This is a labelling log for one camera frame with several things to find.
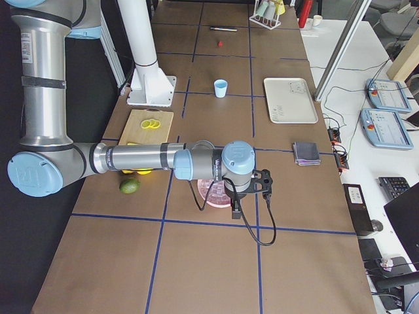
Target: light blue joint cap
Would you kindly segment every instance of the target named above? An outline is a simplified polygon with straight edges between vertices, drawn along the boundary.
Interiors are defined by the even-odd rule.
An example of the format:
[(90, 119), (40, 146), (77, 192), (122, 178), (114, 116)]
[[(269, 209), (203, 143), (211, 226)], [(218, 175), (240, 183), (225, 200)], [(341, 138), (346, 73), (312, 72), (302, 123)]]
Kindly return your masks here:
[(67, 35), (69, 38), (74, 39), (98, 39), (102, 35), (102, 27), (90, 27), (90, 28), (75, 28), (72, 29), (70, 34)]
[(227, 144), (221, 157), (226, 168), (238, 175), (248, 174), (255, 167), (255, 152), (252, 146), (243, 141)]
[(189, 149), (179, 150), (175, 153), (173, 168), (175, 169), (175, 177), (177, 179), (192, 180), (194, 168), (192, 164), (192, 155)]
[(60, 170), (44, 156), (34, 152), (19, 152), (7, 165), (13, 185), (24, 194), (47, 196), (63, 187)]
[(42, 2), (45, 2), (45, 0), (5, 0), (5, 1), (16, 8), (22, 8), (22, 9), (36, 7), (37, 5), (40, 5)]

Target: black pen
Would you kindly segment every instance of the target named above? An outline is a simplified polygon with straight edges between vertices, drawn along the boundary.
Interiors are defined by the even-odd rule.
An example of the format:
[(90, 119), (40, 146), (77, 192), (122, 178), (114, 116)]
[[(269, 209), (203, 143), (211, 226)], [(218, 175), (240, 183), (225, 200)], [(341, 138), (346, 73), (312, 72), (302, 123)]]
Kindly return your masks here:
[(210, 30), (212, 31), (237, 31), (234, 27), (225, 27), (225, 26), (210, 26)]

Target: white tray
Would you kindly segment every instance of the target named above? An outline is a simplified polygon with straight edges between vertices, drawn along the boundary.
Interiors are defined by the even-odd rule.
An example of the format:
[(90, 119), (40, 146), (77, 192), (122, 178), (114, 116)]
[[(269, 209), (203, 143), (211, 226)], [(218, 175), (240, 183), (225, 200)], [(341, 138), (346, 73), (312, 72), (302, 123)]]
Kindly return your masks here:
[(263, 80), (269, 117), (273, 123), (316, 123), (316, 109), (303, 78)]

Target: control tablet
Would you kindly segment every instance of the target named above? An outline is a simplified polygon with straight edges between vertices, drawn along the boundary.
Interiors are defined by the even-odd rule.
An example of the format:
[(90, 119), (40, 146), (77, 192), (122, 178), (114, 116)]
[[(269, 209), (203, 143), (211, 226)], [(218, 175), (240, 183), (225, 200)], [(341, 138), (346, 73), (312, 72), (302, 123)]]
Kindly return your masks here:
[(361, 123), (368, 140), (377, 147), (412, 149), (399, 114), (390, 109), (363, 109)]
[(394, 80), (367, 80), (369, 99), (376, 108), (409, 113), (412, 108), (400, 82)]

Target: ur logo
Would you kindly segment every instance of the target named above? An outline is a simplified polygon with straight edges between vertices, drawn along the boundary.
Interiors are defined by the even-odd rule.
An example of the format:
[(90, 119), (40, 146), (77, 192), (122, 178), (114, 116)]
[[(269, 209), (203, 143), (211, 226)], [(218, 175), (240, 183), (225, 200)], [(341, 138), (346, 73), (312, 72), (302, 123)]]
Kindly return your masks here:
[(38, 173), (36, 169), (32, 167), (17, 167), (16, 174), (19, 185), (40, 187)]
[(234, 159), (242, 159), (246, 153), (246, 149), (242, 147), (233, 147), (231, 153)]

